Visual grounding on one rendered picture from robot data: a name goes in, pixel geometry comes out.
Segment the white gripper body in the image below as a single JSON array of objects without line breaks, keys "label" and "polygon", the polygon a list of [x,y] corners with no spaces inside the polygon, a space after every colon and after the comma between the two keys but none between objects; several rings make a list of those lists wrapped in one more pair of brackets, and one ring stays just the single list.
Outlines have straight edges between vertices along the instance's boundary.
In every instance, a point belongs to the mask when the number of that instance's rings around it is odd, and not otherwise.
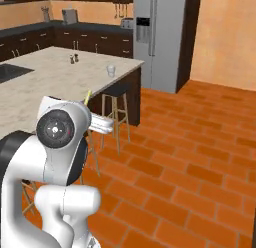
[{"label": "white gripper body", "polygon": [[108,134],[113,131],[114,120],[105,116],[92,113],[91,125],[89,130],[100,134]]}]

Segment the yellow straw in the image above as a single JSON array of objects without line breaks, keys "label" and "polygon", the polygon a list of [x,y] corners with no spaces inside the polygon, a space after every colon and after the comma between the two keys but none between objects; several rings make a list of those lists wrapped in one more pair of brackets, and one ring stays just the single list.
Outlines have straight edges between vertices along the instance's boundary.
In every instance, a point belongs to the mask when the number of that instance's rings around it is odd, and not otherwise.
[{"label": "yellow straw", "polygon": [[91,95],[92,95],[92,91],[91,91],[91,90],[88,90],[87,95],[86,95],[86,97],[85,97],[85,99],[84,99],[84,105],[87,106]]}]

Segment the dark brown island counter base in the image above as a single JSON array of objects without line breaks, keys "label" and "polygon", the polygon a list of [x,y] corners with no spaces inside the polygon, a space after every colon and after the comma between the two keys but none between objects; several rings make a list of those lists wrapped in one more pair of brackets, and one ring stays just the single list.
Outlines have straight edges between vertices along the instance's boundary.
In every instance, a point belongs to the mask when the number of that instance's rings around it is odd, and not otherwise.
[{"label": "dark brown island counter base", "polygon": [[[141,68],[137,68],[130,74],[121,78],[116,83],[112,84],[129,84],[130,88],[127,92],[127,103],[128,103],[128,115],[129,124],[133,126],[138,126],[140,124],[140,104],[141,104]],[[89,100],[89,109],[96,114],[102,114],[102,94],[106,90],[92,96]]]}]

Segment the wooden stool with dark seat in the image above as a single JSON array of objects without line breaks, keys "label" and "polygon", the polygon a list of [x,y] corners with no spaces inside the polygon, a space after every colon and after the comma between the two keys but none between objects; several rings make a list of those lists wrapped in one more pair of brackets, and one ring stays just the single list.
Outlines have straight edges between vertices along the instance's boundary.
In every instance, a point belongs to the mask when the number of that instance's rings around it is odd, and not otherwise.
[{"label": "wooden stool with dark seat", "polygon": [[[115,84],[108,87],[102,94],[102,116],[105,117],[106,98],[111,99],[111,112],[106,116],[114,121],[112,136],[116,138],[117,152],[120,152],[120,125],[125,122],[127,127],[127,134],[130,134],[129,115],[127,92],[129,91],[129,84]],[[118,98],[123,98],[123,109],[118,108]]]},{"label": "wooden stool with dark seat", "polygon": [[22,210],[23,214],[26,214],[28,211],[31,211],[32,214],[35,214],[34,212],[34,200],[33,196],[35,195],[37,191],[37,186],[34,181],[29,181],[29,180],[23,180],[22,181],[22,193],[25,197],[26,200],[26,207]]},{"label": "wooden stool with dark seat", "polygon": [[[94,147],[94,142],[93,142],[93,137],[92,137],[92,131],[91,130],[88,130],[86,132],[86,134],[84,135],[84,138],[85,140],[87,141],[88,143],[88,154],[92,154],[93,155],[93,158],[95,160],[95,166],[96,166],[96,172],[98,174],[98,176],[100,176],[100,170],[99,170],[99,164],[98,164],[98,158],[97,158],[97,154],[96,154],[96,150],[95,150],[95,147]],[[80,184],[83,185],[84,182],[83,182],[83,176],[82,174],[80,175],[79,177],[79,181],[80,181]]]}]

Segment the dark brown lower cupboards run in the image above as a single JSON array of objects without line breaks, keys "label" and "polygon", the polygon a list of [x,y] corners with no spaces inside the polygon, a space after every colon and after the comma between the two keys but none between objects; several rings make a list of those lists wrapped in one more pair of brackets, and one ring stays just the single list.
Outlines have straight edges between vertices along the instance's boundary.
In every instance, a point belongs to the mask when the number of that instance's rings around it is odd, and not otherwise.
[{"label": "dark brown lower cupboards run", "polygon": [[40,22],[0,30],[0,62],[51,46],[133,57],[133,31],[115,25],[61,21]]}]

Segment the silver toaster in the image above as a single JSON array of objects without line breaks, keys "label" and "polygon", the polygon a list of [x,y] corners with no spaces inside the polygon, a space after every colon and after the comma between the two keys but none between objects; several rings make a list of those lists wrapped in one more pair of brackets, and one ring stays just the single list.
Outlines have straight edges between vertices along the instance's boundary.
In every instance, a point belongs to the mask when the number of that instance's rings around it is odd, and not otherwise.
[{"label": "silver toaster", "polygon": [[132,29],[134,25],[134,20],[132,18],[123,18],[121,20],[120,27],[123,29]]}]

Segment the black sink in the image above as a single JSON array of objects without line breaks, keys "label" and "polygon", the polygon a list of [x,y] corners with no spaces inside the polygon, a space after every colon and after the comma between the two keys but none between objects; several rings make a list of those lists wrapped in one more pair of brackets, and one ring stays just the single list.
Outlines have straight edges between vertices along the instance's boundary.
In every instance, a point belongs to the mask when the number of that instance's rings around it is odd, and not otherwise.
[{"label": "black sink", "polygon": [[33,69],[11,65],[11,64],[1,64],[0,65],[0,84],[30,72],[33,72]]}]

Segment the silver fridge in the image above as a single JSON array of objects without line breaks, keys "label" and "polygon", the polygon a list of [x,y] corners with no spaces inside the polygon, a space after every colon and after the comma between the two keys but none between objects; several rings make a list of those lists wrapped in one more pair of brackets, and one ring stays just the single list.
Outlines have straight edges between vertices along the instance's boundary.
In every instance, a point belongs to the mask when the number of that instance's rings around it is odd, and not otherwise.
[{"label": "silver fridge", "polygon": [[186,0],[134,0],[133,57],[141,85],[174,93]]}]

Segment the silver box appliance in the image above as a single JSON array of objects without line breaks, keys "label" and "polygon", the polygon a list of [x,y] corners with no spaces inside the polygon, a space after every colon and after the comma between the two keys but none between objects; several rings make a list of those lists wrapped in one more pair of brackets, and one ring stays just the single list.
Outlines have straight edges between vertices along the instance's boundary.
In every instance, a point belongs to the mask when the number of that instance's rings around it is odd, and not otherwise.
[{"label": "silver box appliance", "polygon": [[63,9],[62,10],[63,23],[70,25],[78,22],[78,14],[76,9]]}]

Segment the hanging kitchen tools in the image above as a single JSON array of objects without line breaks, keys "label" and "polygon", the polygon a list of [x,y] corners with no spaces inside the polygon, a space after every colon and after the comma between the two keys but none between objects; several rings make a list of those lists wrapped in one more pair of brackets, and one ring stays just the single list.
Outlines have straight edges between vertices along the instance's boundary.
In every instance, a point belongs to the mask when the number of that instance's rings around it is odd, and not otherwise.
[{"label": "hanging kitchen tools", "polygon": [[114,3],[115,15],[114,18],[127,18],[128,17],[128,5],[122,3]]}]

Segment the grey pot with tools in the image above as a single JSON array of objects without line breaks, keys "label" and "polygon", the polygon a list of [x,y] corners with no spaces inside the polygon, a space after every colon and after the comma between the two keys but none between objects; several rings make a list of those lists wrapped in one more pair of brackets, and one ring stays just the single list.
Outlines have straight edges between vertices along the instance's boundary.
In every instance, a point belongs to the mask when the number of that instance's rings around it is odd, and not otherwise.
[{"label": "grey pot with tools", "polygon": [[45,22],[50,22],[49,8],[46,7],[46,6],[42,6],[41,10],[42,10],[42,13],[43,13],[44,21]]}]

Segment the dark brown tall side panel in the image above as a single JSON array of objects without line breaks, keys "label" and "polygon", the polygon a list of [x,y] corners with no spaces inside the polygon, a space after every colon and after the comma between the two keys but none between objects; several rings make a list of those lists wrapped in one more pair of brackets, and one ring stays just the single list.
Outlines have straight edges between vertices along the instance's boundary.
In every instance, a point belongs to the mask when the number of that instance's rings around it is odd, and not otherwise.
[{"label": "dark brown tall side panel", "polygon": [[176,91],[190,78],[200,2],[201,0],[185,1]]}]

